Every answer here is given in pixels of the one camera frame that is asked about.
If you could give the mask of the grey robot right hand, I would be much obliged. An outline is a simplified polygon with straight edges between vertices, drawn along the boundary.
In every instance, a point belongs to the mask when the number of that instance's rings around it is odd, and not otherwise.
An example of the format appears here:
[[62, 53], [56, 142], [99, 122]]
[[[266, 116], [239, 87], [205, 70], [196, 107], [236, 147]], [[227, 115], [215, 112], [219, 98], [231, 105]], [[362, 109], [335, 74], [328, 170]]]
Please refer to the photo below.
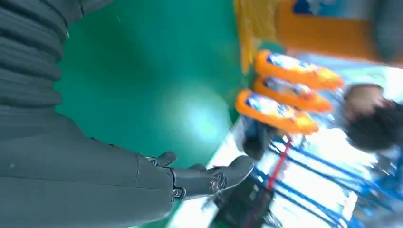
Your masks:
[[52, 109], [0, 109], [3, 228], [126, 228], [168, 216], [176, 201], [241, 183], [254, 162], [169, 168], [84, 136]]

